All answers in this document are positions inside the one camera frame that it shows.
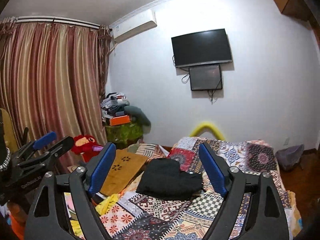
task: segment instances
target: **curtain rod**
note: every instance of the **curtain rod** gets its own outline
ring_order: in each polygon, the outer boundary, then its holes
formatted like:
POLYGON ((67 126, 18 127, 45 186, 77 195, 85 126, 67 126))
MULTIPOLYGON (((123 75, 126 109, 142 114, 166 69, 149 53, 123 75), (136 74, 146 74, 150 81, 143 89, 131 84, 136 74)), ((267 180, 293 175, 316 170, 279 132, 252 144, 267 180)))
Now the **curtain rod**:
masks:
POLYGON ((54 16, 20 16, 15 18, 17 23, 23 22, 57 22, 57 23, 64 23, 64 24, 72 24, 78 26, 84 26, 92 29, 99 29, 99 24, 85 22, 80 20, 74 20, 69 18, 63 17, 54 17, 54 16))

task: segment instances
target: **orange box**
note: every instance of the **orange box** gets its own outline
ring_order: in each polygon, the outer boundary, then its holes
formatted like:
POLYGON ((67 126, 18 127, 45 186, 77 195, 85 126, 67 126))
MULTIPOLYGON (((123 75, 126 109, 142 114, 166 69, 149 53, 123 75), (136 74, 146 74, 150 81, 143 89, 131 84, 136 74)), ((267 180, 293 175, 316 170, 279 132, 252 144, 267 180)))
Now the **orange box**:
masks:
POLYGON ((129 123, 129 122, 130 122, 130 116, 128 115, 118 116, 110 119, 110 126, 129 123))

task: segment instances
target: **stack of clutter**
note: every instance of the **stack of clutter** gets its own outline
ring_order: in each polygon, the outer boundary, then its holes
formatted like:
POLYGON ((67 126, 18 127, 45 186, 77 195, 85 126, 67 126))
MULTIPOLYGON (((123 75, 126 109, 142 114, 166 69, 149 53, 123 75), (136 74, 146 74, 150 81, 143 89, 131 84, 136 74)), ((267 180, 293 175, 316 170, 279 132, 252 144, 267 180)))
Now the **stack of clutter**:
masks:
POLYGON ((151 123, 140 108, 130 106, 124 93, 109 93, 102 101, 102 121, 108 126, 120 125, 129 122, 138 122, 150 126, 151 123))

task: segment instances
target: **blue gripper pad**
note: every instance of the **blue gripper pad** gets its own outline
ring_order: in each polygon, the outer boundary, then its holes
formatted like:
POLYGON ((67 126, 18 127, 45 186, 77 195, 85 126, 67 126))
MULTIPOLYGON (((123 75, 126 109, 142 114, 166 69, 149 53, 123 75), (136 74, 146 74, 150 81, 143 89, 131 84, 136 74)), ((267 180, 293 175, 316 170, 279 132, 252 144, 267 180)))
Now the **blue gripper pad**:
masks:
POLYGON ((49 143, 53 142, 56 139, 57 139, 56 133, 49 132, 46 135, 42 136, 40 139, 36 140, 32 147, 35 150, 41 150, 44 146, 48 145, 49 143))
POLYGON ((225 187, 225 176, 222 174, 217 163, 214 161, 203 143, 199 146, 199 158, 207 172, 214 191, 219 193, 222 197, 225 197, 228 193, 228 190, 225 187))
POLYGON ((107 143, 105 147, 100 151, 100 154, 103 154, 103 152, 105 152, 105 154, 101 158, 100 162, 98 163, 90 177, 90 187, 88 189, 88 193, 92 196, 99 192, 102 188, 102 185, 108 175, 111 165, 113 164, 113 161, 116 158, 116 146, 113 143, 107 143))

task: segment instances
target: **patchwork bedspread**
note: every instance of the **patchwork bedspread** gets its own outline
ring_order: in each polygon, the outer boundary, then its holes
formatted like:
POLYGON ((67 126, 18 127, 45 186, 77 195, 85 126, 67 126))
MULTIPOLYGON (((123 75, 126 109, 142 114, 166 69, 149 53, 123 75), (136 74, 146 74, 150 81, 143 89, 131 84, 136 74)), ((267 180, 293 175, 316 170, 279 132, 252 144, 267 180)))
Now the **patchwork bedspread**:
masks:
MULTIPOLYGON (((119 199, 101 221, 108 233, 118 240, 201 240, 214 220, 223 198, 215 193, 198 157, 200 143, 208 143, 223 157, 229 166, 237 166, 245 173, 260 174, 268 171, 272 175, 287 216, 290 238, 292 206, 289 192, 285 190, 273 148, 262 140, 229 143, 220 140, 184 137, 168 158, 177 160, 184 171, 201 173, 204 190, 190 201, 164 201, 135 192, 141 176, 119 199)), ((143 144, 137 154, 149 158, 167 155, 159 145, 143 144)), ((248 209, 250 194, 245 194, 230 239, 239 235, 248 209)))

